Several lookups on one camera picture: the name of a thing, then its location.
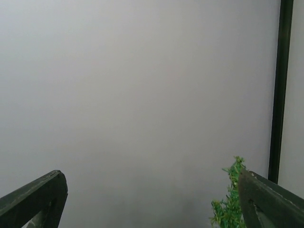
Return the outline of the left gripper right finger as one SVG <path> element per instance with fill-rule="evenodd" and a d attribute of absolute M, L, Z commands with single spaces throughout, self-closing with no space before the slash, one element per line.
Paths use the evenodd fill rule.
<path fill-rule="evenodd" d="M 242 169 L 239 203 L 248 228 L 302 228 L 304 200 L 264 177 Z"/>

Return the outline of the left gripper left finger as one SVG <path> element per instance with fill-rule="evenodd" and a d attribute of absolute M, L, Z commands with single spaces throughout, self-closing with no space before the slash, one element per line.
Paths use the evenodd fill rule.
<path fill-rule="evenodd" d="M 65 175 L 53 170 L 0 199 L 2 228 L 57 228 L 68 196 Z"/>

